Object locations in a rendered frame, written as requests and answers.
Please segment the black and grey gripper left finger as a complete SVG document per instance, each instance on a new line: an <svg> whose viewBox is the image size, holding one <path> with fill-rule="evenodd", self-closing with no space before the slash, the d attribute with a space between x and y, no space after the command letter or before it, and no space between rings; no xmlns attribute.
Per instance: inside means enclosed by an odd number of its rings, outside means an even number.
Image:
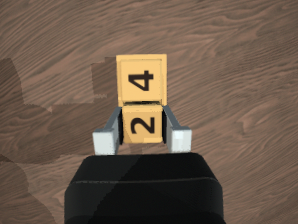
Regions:
<svg viewBox="0 0 298 224"><path fill-rule="evenodd" d="M95 155L117 155L123 139L122 107L116 107L104 128L96 128L93 132Z"/></svg>

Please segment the tan wooden cube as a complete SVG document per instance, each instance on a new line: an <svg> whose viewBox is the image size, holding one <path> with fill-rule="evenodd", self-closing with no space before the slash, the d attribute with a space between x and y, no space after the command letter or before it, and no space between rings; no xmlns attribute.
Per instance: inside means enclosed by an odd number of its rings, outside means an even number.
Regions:
<svg viewBox="0 0 298 224"><path fill-rule="evenodd" d="M160 101L128 101L122 107L125 143L162 141L162 105Z"/></svg>
<svg viewBox="0 0 298 224"><path fill-rule="evenodd" d="M123 102L162 99L162 61L160 59L121 60L119 64Z"/></svg>

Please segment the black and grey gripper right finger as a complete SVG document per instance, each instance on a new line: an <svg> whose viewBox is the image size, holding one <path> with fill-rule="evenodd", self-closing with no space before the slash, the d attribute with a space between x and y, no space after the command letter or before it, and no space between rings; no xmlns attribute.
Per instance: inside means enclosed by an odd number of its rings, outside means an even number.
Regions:
<svg viewBox="0 0 298 224"><path fill-rule="evenodd" d="M192 130L181 126L168 105L162 106L162 139L169 153L191 152Z"/></svg>

